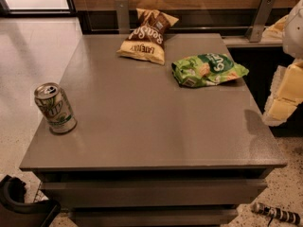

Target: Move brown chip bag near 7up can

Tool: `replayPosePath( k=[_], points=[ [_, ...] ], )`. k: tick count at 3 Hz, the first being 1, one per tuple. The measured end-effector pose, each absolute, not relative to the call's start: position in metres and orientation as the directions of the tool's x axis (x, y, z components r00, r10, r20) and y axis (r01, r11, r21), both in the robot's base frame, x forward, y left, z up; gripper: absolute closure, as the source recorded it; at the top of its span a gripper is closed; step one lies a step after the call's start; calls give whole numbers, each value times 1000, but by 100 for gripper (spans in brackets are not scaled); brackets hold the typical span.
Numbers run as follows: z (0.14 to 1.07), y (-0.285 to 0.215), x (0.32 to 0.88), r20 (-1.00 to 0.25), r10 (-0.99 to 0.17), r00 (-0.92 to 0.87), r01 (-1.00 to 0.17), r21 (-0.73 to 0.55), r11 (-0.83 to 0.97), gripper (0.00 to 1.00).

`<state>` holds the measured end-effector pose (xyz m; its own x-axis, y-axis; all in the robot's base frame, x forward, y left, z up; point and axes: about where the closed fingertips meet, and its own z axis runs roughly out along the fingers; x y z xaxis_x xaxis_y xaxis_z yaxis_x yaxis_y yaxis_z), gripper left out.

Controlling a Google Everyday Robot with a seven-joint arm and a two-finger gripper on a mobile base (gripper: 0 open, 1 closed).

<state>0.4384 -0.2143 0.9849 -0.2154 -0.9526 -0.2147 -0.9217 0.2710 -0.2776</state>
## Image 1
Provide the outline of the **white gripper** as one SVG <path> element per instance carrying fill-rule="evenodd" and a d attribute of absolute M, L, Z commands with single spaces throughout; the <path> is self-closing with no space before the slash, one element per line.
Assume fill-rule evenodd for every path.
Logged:
<path fill-rule="evenodd" d="M 263 33 L 263 38 L 282 38 L 283 51 L 295 59 L 303 59 L 303 0 L 290 13 Z M 288 67 L 279 66 L 274 72 L 270 95 L 264 106 L 262 121 L 276 127 L 287 121 L 303 102 L 303 61 L 295 60 Z"/>

